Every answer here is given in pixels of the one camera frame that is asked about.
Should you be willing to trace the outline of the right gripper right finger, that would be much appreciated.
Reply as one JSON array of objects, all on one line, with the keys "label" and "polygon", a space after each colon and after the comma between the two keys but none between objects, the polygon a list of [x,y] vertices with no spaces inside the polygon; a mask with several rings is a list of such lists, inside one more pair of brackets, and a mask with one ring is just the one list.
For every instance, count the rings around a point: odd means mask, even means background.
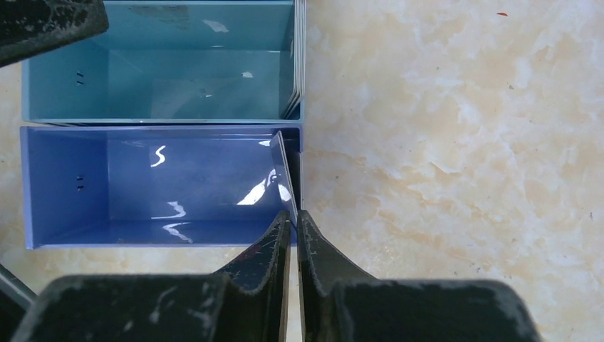
[{"label": "right gripper right finger", "polygon": [[335,286],[347,281],[376,278],[329,242],[306,210],[298,211],[296,234],[303,339],[339,341]]}]

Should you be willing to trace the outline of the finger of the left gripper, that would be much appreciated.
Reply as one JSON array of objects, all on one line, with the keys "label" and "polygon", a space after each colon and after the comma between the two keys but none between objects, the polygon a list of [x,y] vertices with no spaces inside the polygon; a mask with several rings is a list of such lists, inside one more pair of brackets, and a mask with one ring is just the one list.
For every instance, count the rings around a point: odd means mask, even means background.
[{"label": "finger of the left gripper", "polygon": [[1,2],[1,66],[49,52],[108,30],[99,0]]}]

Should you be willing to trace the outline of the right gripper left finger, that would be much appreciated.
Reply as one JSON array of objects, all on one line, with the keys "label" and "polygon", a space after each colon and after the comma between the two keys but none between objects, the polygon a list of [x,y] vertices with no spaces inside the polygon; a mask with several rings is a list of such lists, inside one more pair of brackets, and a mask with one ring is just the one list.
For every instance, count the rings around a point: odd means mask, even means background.
[{"label": "right gripper left finger", "polygon": [[284,341],[291,219],[279,212],[261,238],[216,273],[226,280],[215,341]]}]

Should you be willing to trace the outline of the light blue card box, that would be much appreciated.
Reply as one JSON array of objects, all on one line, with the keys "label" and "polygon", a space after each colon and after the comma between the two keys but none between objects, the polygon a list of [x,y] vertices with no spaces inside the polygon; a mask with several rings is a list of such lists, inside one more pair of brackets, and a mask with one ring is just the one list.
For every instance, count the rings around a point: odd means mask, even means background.
[{"label": "light blue card box", "polygon": [[106,1],[108,30],[23,62],[32,123],[244,124],[292,87],[293,1]]}]

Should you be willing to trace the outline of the purple blue card box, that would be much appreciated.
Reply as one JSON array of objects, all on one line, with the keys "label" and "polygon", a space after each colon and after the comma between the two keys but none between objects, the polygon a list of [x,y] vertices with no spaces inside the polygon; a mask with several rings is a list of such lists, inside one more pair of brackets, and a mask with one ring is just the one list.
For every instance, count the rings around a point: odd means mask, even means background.
[{"label": "purple blue card box", "polygon": [[26,246],[250,245],[288,211],[278,131],[299,208],[300,125],[23,126]]}]

